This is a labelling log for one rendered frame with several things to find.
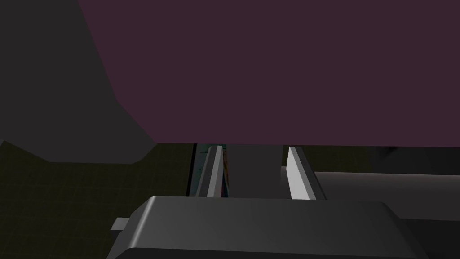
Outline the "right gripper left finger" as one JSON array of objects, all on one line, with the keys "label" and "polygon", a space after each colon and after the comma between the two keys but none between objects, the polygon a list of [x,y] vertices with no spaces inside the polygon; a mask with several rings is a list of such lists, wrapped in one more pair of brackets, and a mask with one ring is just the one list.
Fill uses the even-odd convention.
[{"label": "right gripper left finger", "polygon": [[222,197],[223,147],[213,145],[208,149],[196,197]]}]

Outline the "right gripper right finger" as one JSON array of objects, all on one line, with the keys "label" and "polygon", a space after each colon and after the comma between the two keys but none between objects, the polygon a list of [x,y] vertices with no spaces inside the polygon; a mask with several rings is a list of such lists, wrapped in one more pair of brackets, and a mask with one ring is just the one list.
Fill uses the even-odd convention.
[{"label": "right gripper right finger", "polygon": [[294,200],[326,200],[317,175],[300,146],[290,146],[287,157],[287,180]]}]

